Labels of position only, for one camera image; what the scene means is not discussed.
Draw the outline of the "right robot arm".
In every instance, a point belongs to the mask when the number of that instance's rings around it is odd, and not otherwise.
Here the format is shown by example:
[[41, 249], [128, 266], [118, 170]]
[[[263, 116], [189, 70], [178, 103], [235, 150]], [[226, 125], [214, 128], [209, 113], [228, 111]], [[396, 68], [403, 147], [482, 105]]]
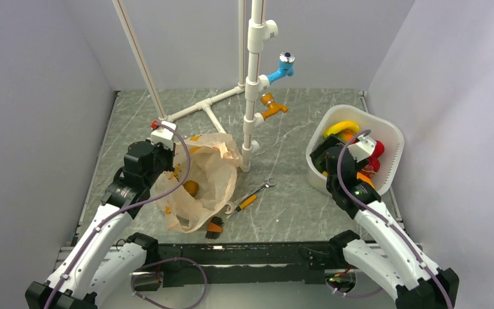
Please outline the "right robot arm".
[[337, 134], [327, 135], [310, 154], [326, 174], [326, 189], [337, 206], [384, 251], [375, 252], [357, 233], [346, 230], [330, 240], [329, 260], [336, 267], [351, 265], [364, 272], [396, 308], [453, 308], [459, 276], [430, 259], [399, 226], [376, 189], [358, 177], [375, 150], [376, 141], [364, 130], [347, 142]]

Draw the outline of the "orange plastic bag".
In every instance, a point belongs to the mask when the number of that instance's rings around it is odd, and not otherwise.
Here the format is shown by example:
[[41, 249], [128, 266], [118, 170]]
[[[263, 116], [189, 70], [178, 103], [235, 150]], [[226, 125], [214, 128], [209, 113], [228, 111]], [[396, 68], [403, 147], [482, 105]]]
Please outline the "orange plastic bag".
[[184, 175], [199, 184], [199, 192], [191, 197], [183, 185], [155, 201], [163, 213], [165, 229], [191, 233], [202, 227], [231, 200], [242, 162], [241, 152], [229, 133], [206, 133], [185, 139], [190, 160], [180, 142], [176, 142], [173, 172], [164, 172], [151, 189], [154, 196], [177, 185]]

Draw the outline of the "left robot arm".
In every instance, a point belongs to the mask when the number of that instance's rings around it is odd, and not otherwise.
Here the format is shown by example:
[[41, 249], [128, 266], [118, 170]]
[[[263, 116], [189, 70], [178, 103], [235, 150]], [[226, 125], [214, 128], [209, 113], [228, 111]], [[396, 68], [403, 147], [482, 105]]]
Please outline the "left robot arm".
[[132, 143], [113, 181], [105, 188], [95, 217], [71, 253], [43, 283], [25, 292], [29, 308], [100, 308], [124, 277], [159, 261], [156, 239], [139, 232], [127, 238], [118, 255], [105, 261], [111, 245], [151, 197], [164, 172], [172, 172], [176, 146], [171, 140]]

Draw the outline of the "yellow fake fruit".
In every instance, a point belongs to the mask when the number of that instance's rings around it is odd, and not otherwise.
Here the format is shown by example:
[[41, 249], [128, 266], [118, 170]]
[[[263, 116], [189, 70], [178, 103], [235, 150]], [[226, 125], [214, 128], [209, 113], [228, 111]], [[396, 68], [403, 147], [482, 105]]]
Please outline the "yellow fake fruit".
[[195, 198], [199, 192], [199, 184], [193, 180], [187, 180], [183, 184], [183, 187], [193, 198]]

